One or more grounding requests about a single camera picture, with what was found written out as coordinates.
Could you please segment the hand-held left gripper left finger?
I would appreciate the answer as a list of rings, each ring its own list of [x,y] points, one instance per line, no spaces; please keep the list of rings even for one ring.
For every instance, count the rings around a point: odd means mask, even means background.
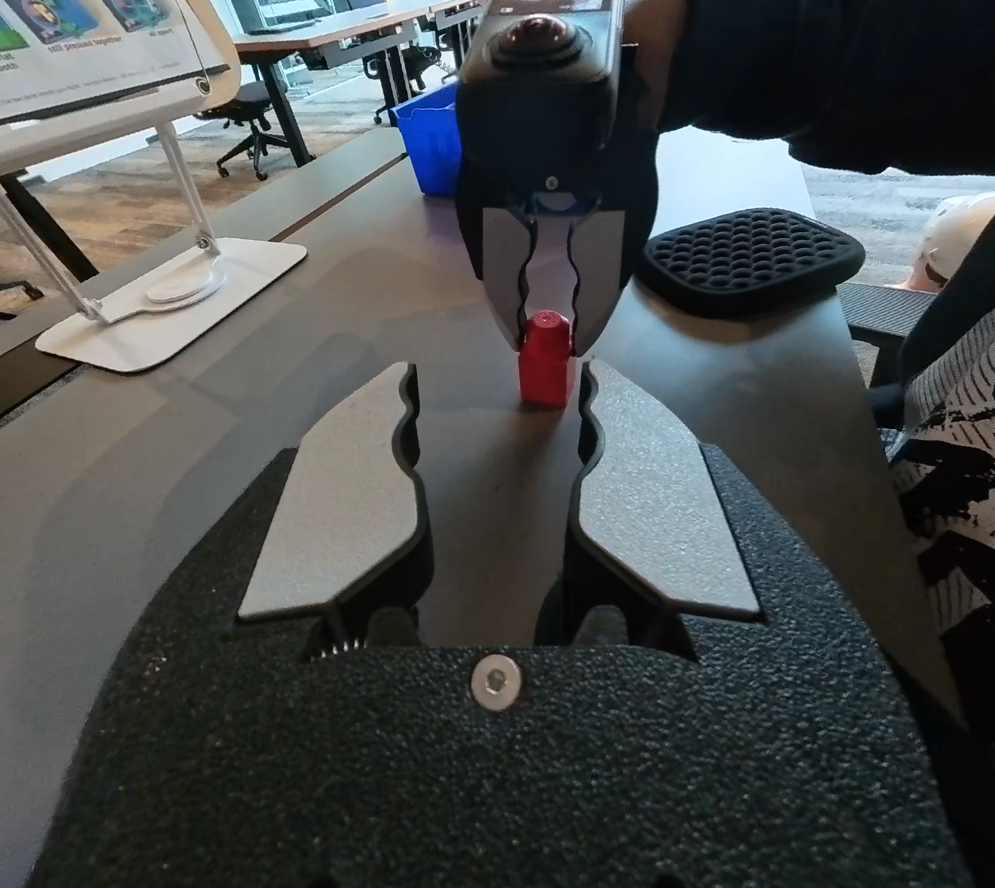
[[[433,540],[416,470],[417,368],[395,363],[344,397],[301,440],[255,562],[239,621],[337,606],[367,624],[415,606],[433,579]]]

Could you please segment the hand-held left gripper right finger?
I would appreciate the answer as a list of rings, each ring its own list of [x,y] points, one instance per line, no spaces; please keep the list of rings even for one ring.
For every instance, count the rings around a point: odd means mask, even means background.
[[[583,364],[578,403],[569,540],[648,604],[756,620],[761,605],[695,435],[603,360]]]

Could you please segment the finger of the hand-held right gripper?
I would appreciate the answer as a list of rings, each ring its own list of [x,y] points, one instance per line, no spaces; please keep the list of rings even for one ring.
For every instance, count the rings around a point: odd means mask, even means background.
[[[588,353],[615,311],[624,286],[624,238],[623,210],[592,210],[570,225],[568,259],[576,276],[572,298],[576,358]]]
[[[537,222],[512,210],[484,208],[481,223],[481,283],[491,314],[508,345],[524,344],[529,297],[528,266],[537,242]]]

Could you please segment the red mega block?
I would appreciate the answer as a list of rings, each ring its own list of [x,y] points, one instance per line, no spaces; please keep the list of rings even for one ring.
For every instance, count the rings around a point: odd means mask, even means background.
[[[522,402],[534,408],[565,409],[575,375],[570,323],[554,310],[535,312],[525,324],[518,353]]]

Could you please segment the blue plastic bin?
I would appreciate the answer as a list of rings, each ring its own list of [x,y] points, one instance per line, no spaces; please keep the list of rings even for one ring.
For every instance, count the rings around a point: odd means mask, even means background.
[[[453,198],[462,163],[457,124],[457,85],[444,84],[398,104],[393,119],[421,192],[433,198]]]

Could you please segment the black perforated rubber pad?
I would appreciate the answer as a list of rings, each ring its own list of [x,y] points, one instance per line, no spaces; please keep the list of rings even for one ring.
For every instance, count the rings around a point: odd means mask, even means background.
[[[735,320],[833,294],[864,259],[864,246],[851,235],[795,211],[756,208],[653,236],[634,276],[680,312]]]

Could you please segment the long dark table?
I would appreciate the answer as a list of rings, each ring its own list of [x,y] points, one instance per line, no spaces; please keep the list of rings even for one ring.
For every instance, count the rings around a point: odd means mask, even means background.
[[[305,58],[312,52],[325,66],[336,68],[349,61],[373,56],[383,68],[379,72],[388,109],[413,96],[403,49],[414,41],[419,20],[437,25],[440,31],[455,27],[468,41],[468,27],[481,18],[489,0],[391,0],[367,8],[344,11],[292,30],[268,31],[234,38],[243,65],[254,66],[267,87],[282,135],[289,143],[295,164],[303,167],[314,160],[293,114],[278,75],[281,60],[293,54]]]

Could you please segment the grey mesh chair seat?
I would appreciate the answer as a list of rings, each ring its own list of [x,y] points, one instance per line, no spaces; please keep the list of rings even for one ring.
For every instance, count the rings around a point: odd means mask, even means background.
[[[846,282],[837,287],[837,295],[852,339],[877,350],[866,383],[878,386],[895,382],[903,343],[936,294]]]

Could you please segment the person's printed top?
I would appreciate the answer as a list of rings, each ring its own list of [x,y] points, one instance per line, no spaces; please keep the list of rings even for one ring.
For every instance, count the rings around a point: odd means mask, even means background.
[[[994,267],[978,241],[902,349],[890,461],[968,727],[993,741]]]

